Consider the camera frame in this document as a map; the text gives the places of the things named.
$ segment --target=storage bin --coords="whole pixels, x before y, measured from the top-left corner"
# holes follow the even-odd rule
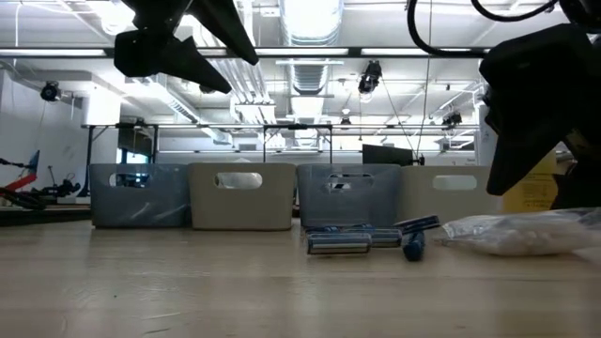
[[[397,164],[304,164],[297,169],[304,227],[396,220],[401,167]]]
[[[189,180],[193,228],[202,230],[287,230],[292,225],[295,166],[289,163],[193,163]],[[248,173],[259,184],[248,183]],[[224,186],[219,177],[246,182]]]
[[[96,227],[178,227],[189,220],[186,165],[91,164],[89,171]],[[124,180],[130,186],[120,186]]]
[[[407,166],[401,169],[398,221],[438,215],[441,223],[496,214],[501,200],[486,192],[486,166]]]

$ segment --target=clear plastic bag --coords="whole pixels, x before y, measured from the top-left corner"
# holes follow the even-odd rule
[[[234,163],[249,163],[246,159],[237,159]],[[263,177],[257,173],[221,173],[217,174],[219,184],[228,189],[256,189],[263,184]]]
[[[446,223],[437,240],[497,255],[565,254],[601,247],[601,207],[472,216]]]

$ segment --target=yellow box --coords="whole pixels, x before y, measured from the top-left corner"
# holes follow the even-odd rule
[[[548,153],[502,199],[505,213],[534,212],[551,209],[557,197],[555,151]]]

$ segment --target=computer screen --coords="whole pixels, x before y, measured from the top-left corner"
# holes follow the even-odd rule
[[[363,163],[413,165],[413,151],[392,146],[363,145]]]

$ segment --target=table surface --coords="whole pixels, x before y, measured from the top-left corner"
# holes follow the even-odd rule
[[[307,256],[291,232],[0,228],[0,336],[601,337],[576,255]]]

